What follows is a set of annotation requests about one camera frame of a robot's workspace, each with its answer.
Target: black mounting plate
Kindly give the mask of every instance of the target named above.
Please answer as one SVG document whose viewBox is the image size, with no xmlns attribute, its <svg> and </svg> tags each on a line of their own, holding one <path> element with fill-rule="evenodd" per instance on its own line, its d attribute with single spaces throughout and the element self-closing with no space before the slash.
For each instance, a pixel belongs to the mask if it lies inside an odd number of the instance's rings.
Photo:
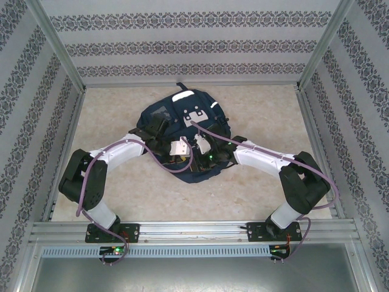
<svg viewBox="0 0 389 292">
<path fill-rule="evenodd" d="M 124 237 L 129 243 L 137 243 L 139 239 L 140 224 L 127 224 L 121 223 L 119 229 L 119 235 Z M 114 236 L 111 236 L 98 227 L 95 224 L 89 224 L 85 235 L 86 243 L 121 243 L 122 241 Z"/>
<path fill-rule="evenodd" d="M 272 237 L 266 231 L 266 222 L 248 222 L 246 224 L 249 242 L 286 242 L 286 236 L 291 236 L 291 242 L 299 242 L 302 239 L 300 224 L 292 222 L 281 234 Z"/>
</svg>

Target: gray metal panel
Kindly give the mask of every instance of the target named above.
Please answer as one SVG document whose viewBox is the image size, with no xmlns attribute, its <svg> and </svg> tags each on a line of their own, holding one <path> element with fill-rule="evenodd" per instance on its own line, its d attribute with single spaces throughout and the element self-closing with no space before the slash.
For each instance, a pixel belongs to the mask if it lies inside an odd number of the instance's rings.
<svg viewBox="0 0 389 292">
<path fill-rule="evenodd" d="M 264 258 L 41 259 L 32 291 L 358 291 L 343 245 L 305 245 L 284 265 Z"/>
</svg>

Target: reflective strip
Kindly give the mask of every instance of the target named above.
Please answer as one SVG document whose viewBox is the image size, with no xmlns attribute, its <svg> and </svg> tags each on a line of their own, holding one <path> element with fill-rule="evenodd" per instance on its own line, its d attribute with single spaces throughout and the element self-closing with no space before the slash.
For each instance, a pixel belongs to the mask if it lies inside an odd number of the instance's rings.
<svg viewBox="0 0 389 292">
<path fill-rule="evenodd" d="M 173 97 L 171 98 L 171 100 L 172 100 L 173 102 L 176 102 L 177 100 L 183 99 L 184 97 L 187 97 L 187 96 L 191 96 L 192 94 L 194 94 L 193 91 L 190 91 L 190 90 L 184 91 L 184 92 L 182 92 L 182 93 L 179 93 L 179 94 L 176 94 L 175 96 L 173 96 Z"/>
</svg>

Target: white patch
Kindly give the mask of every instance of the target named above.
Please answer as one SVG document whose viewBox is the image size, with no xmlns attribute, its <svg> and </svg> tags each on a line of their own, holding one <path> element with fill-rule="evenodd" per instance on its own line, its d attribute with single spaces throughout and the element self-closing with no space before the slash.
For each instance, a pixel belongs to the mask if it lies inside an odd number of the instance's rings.
<svg viewBox="0 0 389 292">
<path fill-rule="evenodd" d="M 193 91 L 190 91 L 190 90 L 184 91 L 184 92 L 182 92 L 182 93 L 179 93 L 179 94 L 176 94 L 175 96 L 173 96 L 173 97 L 171 98 L 171 100 L 172 100 L 173 102 L 176 102 L 177 100 L 184 99 L 185 97 L 191 96 L 191 95 L 193 95 L 193 94 L 195 94 Z"/>
<path fill-rule="evenodd" d="M 189 113 L 187 116 L 184 117 L 184 122 L 188 128 L 188 127 L 192 126 L 192 124 L 190 123 L 191 121 L 194 121 L 195 123 L 199 123 L 199 122 L 202 122 L 203 120 L 207 120 L 207 119 L 208 119 L 208 116 L 205 113 L 205 111 L 203 111 L 203 110 L 199 111 L 199 112 L 192 111 L 191 113 Z"/>
</svg>

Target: metal profile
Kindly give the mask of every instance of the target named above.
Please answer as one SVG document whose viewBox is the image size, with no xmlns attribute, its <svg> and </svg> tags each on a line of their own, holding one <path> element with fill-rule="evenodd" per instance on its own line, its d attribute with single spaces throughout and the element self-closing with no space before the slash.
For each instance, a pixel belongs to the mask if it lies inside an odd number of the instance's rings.
<svg viewBox="0 0 389 292">
<path fill-rule="evenodd" d="M 305 128 L 308 133 L 308 138 L 311 143 L 312 150 L 314 152 L 314 156 L 316 158 L 317 164 L 319 165 L 322 172 L 326 176 L 331 178 L 332 177 L 331 171 L 328 166 L 323 145 L 318 135 L 318 131 L 316 129 L 314 118 L 311 113 L 311 109 L 309 108 L 308 100 L 306 98 L 305 92 L 304 90 L 298 90 L 296 91 L 296 95 L 297 95 L 298 105 L 300 106 L 301 115 L 303 116 Z M 327 198 L 334 198 L 334 197 L 335 197 L 334 190 L 331 189 L 327 194 Z M 343 211 L 342 204 L 340 203 L 339 200 L 335 202 L 335 208 L 336 208 L 338 218 L 346 218 Z"/>
<path fill-rule="evenodd" d="M 76 109 L 75 109 L 75 112 L 73 115 L 73 119 L 71 121 L 70 132 L 66 137 L 66 142 L 64 145 L 64 152 L 60 158 L 60 163 L 59 163 L 60 171 L 57 172 L 55 179 L 53 181 L 53 188 L 51 189 L 51 193 L 49 194 L 49 200 L 47 202 L 47 207 L 46 207 L 46 210 L 44 211 L 44 214 L 43 214 L 43 221 L 48 221 L 51 219 L 52 212 L 53 212 L 53 203 L 57 200 L 57 196 L 58 196 L 58 185 L 60 183 L 60 178 L 62 177 L 62 175 L 65 171 L 65 168 L 66 168 L 66 163 L 64 163 L 64 162 L 67 161 L 67 159 L 70 155 L 70 152 L 71 152 L 72 143 L 73 143 L 75 131 L 77 129 L 77 124 L 78 124 L 78 120 L 80 118 L 81 110 L 82 110 L 82 107 L 84 104 L 86 92 L 84 91 L 84 92 L 79 93 L 79 94 L 81 94 L 81 97 L 78 101 L 78 105 L 76 106 Z"/>
<path fill-rule="evenodd" d="M 300 85 L 299 89 L 305 88 L 308 84 L 309 79 L 311 79 L 317 65 L 322 59 L 322 56 L 327 50 L 330 42 L 336 34 L 337 29 L 339 28 L 340 24 L 342 23 L 343 19 L 345 18 L 348 10 L 351 8 L 351 5 L 353 3 L 353 0 L 341 0 L 339 2 L 332 18 L 329 20 L 329 23 L 322 37 L 320 38 L 320 41 L 317 43 L 317 46 L 314 52 L 312 53 L 312 56 L 310 57 L 307 65 L 305 66 L 300 80 L 298 81 Z"/>
<path fill-rule="evenodd" d="M 177 80 L 176 82 L 185 82 L 185 85 L 191 87 L 197 86 L 251 86 L 251 85 L 290 85 L 296 84 L 296 80 L 286 81 L 215 81 L 215 82 L 194 82 Z M 176 82 L 140 82 L 140 83 L 93 83 L 87 84 L 86 89 L 89 88 L 123 88 L 123 87 L 164 87 L 177 86 Z"/>
<path fill-rule="evenodd" d="M 83 92 L 85 89 L 85 84 L 83 83 L 77 68 L 74 66 L 69 54 L 67 53 L 67 50 L 65 49 L 65 46 L 63 45 L 60 37 L 55 31 L 54 26 L 46 14 L 41 1 L 26 0 L 26 4 L 29 10 L 32 12 L 32 15 L 34 16 L 44 35 L 46 36 L 48 42 L 52 46 L 58 59 L 60 59 L 61 64 L 64 66 L 73 84 L 76 85 L 79 92 Z"/>
<path fill-rule="evenodd" d="M 43 249 L 42 258 L 97 258 L 98 246 L 49 246 Z M 269 245 L 216 245 L 216 246 L 137 246 L 130 247 L 126 257 L 155 258 L 205 258 L 205 257 L 270 257 Z"/>
<path fill-rule="evenodd" d="M 345 244 L 348 259 L 359 291 L 378 292 L 365 251 L 361 243 Z"/>
<path fill-rule="evenodd" d="M 245 226 L 248 221 L 203 222 L 137 222 L 139 241 L 131 246 L 193 246 L 193 245 L 268 245 L 269 242 L 249 242 Z M 307 228 L 300 222 L 302 232 Z M 85 243 L 87 222 L 36 222 L 28 245 L 35 246 L 104 246 Z M 312 220 L 311 230 L 304 244 L 359 242 L 353 219 Z"/>
</svg>

